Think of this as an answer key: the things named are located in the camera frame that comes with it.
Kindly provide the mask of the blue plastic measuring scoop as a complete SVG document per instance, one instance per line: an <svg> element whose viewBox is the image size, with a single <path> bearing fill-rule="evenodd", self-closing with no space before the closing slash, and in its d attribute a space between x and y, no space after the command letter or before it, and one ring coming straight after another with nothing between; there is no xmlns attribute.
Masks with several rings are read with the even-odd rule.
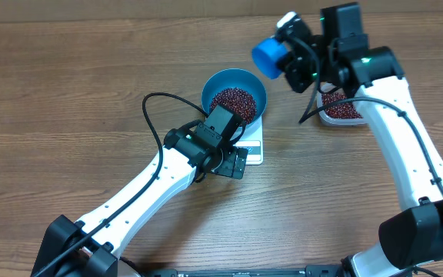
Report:
<svg viewBox="0 0 443 277"><path fill-rule="evenodd" d="M287 48L274 37L263 40L251 51L253 62L269 79L276 79L282 73L278 61L287 54Z"/></svg>

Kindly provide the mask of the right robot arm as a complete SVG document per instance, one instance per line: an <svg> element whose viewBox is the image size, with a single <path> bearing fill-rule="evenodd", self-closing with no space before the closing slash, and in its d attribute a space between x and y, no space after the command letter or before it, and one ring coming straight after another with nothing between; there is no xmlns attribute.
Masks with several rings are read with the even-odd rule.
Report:
<svg viewBox="0 0 443 277"><path fill-rule="evenodd" d="M347 257L343 276L400 276L443 259L443 160L411 99L393 51L371 48L357 3L321 10L315 35L295 12L281 18L268 60L259 68L283 75L295 92L322 82L345 100L372 130L395 181L401 211L379 226L378 243Z"/></svg>

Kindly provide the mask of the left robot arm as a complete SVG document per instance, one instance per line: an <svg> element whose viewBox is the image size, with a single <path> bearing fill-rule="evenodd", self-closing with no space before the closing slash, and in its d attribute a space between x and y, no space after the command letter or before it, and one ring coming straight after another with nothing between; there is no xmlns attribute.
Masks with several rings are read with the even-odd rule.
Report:
<svg viewBox="0 0 443 277"><path fill-rule="evenodd" d="M223 105L159 139L149 165L95 210L72 222L60 215L45 232L33 276L136 276L122 253L173 196L207 174L241 179L247 150L236 147L243 119Z"/></svg>

